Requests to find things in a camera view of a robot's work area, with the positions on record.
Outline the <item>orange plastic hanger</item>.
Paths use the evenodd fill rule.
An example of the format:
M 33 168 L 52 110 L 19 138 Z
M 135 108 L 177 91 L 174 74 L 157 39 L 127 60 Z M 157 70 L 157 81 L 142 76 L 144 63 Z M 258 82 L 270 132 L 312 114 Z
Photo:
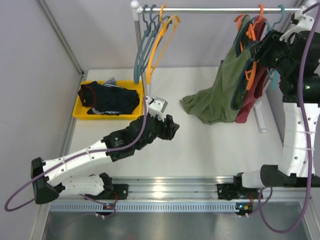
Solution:
M 255 81 L 258 63 L 254 57 L 254 48 L 262 39 L 266 19 L 261 9 L 256 17 L 250 18 L 247 14 L 240 14 L 234 22 L 237 25 L 237 35 L 234 41 L 236 89 L 244 94 L 253 87 Z

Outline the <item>green tank top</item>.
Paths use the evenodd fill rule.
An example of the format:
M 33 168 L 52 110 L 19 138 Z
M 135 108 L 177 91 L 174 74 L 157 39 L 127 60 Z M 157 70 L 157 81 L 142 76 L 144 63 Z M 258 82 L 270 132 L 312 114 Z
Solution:
M 246 90 L 245 72 L 253 64 L 249 50 L 253 42 L 246 35 L 252 23 L 248 15 L 241 18 L 237 35 L 220 63 L 213 85 L 180 100 L 183 110 L 203 124 L 232 123 L 242 107 Z

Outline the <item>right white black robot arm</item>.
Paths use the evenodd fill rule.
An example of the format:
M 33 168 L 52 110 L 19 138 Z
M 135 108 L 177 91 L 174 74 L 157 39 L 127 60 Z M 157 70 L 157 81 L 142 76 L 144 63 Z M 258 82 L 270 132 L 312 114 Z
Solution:
M 319 176 L 314 170 L 308 170 L 308 151 L 313 152 L 314 148 L 307 146 L 307 135 L 315 141 L 320 116 L 320 76 L 315 72 L 320 64 L 320 35 L 317 32 L 311 40 L 303 69 L 302 97 L 306 117 L 302 115 L 298 96 L 300 66 L 309 34 L 308 30 L 303 30 L 282 40 L 283 33 L 272 30 L 250 48 L 260 65 L 280 74 L 279 88 L 285 113 L 284 141 L 277 165 L 264 164 L 259 170 L 234 176 L 233 192 L 238 198 L 246 198 L 252 189 L 263 187 L 305 188 L 308 174 L 311 174 L 310 186 L 320 186 Z

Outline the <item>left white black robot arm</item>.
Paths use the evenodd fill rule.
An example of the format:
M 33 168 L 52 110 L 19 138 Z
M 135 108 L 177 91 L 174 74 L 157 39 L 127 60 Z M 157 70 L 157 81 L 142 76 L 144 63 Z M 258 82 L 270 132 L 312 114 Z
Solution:
M 171 115 L 159 120 L 147 114 L 80 151 L 55 159 L 33 159 L 31 177 L 35 180 L 32 183 L 35 203 L 42 205 L 59 197 L 74 195 L 109 198 L 114 187 L 106 173 L 98 176 L 89 174 L 87 177 L 79 175 L 131 157 L 157 138 L 170 141 L 179 128 Z

